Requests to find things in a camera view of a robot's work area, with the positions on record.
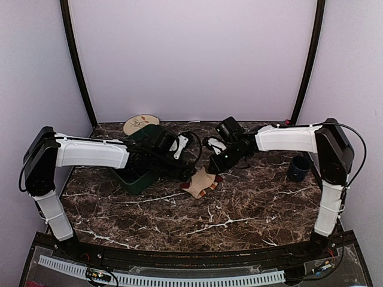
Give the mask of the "green divided organizer tray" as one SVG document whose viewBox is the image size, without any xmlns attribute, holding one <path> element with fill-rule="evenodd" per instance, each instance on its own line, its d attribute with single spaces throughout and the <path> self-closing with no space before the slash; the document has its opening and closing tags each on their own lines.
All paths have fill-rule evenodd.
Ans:
<svg viewBox="0 0 383 287">
<path fill-rule="evenodd" d="M 129 194 L 137 195 L 158 180 L 155 165 L 162 164 L 165 157 L 158 141 L 165 133 L 162 126 L 149 124 L 123 140 L 129 152 L 127 164 L 112 171 Z"/>
</svg>

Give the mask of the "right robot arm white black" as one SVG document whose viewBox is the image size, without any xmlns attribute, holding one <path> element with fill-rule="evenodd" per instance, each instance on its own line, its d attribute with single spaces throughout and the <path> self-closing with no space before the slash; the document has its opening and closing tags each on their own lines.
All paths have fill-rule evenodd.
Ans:
<svg viewBox="0 0 383 287">
<path fill-rule="evenodd" d="M 359 174 L 359 171 L 351 172 L 355 152 L 345 131 L 349 130 L 356 136 L 360 136 L 359 132 L 334 118 L 315 124 L 273 124 L 246 130 L 229 117 L 215 129 L 218 138 L 206 137 L 203 140 L 203 145 L 213 151 L 207 168 L 209 174 L 230 170 L 241 159 L 258 152 L 297 151 L 317 155 L 322 187 L 314 233 L 320 236 L 306 245 L 305 254 L 310 259 L 319 259 L 329 248 L 324 237 L 329 237 L 335 229 L 344 210 L 347 191 Z"/>
</svg>

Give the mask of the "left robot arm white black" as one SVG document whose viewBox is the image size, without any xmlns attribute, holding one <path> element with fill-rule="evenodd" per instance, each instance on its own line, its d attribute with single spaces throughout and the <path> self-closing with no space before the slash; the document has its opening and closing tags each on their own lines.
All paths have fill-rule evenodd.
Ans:
<svg viewBox="0 0 383 287">
<path fill-rule="evenodd" d="M 109 167 L 124 179 L 140 180 L 150 172 L 185 182 L 196 173 L 195 162 L 185 161 L 183 152 L 193 141 L 189 132 L 175 134 L 149 124 L 125 140 L 90 139 L 56 133 L 43 127 L 23 157 L 18 188 L 39 207 L 60 249 L 72 261 L 84 256 L 84 246 L 64 211 L 54 184 L 55 170 L 65 166 Z"/>
</svg>

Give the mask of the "beige striped sock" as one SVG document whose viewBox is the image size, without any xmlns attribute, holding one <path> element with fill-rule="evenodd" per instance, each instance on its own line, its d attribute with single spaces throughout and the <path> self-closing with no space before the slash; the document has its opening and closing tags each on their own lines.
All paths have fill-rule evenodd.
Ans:
<svg viewBox="0 0 383 287">
<path fill-rule="evenodd" d="M 180 188 L 195 199 L 200 199 L 208 191 L 216 189 L 222 181 L 223 178 L 220 175 L 208 173 L 205 166 L 203 166 L 191 177 L 190 182 L 180 184 Z"/>
</svg>

